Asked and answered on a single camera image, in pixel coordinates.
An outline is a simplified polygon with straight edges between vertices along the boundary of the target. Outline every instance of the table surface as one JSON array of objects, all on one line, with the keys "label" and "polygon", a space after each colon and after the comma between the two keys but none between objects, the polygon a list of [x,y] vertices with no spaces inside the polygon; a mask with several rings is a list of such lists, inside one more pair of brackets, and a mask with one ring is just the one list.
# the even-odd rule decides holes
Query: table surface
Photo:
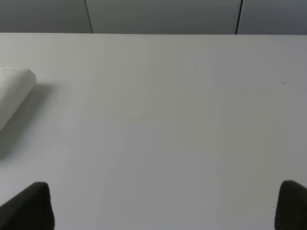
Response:
[{"label": "table surface", "polygon": [[273,229],[307,185],[307,36],[0,34],[37,86],[0,134],[0,203],[58,230]]}]

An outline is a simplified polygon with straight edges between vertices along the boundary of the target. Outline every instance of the white tabletop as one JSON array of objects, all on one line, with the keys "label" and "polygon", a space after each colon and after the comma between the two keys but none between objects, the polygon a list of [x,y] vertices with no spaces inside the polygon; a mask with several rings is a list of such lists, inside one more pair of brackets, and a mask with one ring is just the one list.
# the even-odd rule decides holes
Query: white tabletop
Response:
[{"label": "white tabletop", "polygon": [[38,86],[0,135],[0,203],[58,230],[273,229],[307,185],[307,36],[0,34]]}]

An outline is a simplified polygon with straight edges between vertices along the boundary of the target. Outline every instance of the white cylinder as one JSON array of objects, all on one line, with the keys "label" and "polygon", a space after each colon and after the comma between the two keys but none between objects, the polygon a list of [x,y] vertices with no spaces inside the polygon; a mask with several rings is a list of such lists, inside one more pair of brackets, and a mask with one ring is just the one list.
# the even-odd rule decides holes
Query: white cylinder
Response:
[{"label": "white cylinder", "polygon": [[29,69],[0,68],[0,131],[36,84]]}]

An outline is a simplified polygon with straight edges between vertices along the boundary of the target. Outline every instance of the white object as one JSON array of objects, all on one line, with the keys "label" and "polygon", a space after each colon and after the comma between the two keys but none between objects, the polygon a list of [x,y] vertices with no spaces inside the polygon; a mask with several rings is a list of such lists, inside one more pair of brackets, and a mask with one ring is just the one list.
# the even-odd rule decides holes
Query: white object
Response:
[{"label": "white object", "polygon": [[36,83],[29,69],[0,68],[0,131],[8,123]]},{"label": "white object", "polygon": [[46,181],[57,230],[274,229],[307,185],[306,60],[306,36],[0,34],[46,92],[0,204]]}]

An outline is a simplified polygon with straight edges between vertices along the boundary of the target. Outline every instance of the dark gray object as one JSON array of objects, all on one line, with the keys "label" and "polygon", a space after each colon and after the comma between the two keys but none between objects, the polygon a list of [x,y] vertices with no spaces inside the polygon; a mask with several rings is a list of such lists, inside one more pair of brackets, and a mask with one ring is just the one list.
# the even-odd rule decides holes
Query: dark gray object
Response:
[{"label": "dark gray object", "polygon": [[307,229],[307,188],[295,181],[282,183],[276,208],[275,229]]},{"label": "dark gray object", "polygon": [[47,183],[36,182],[0,207],[0,230],[53,230]]}]

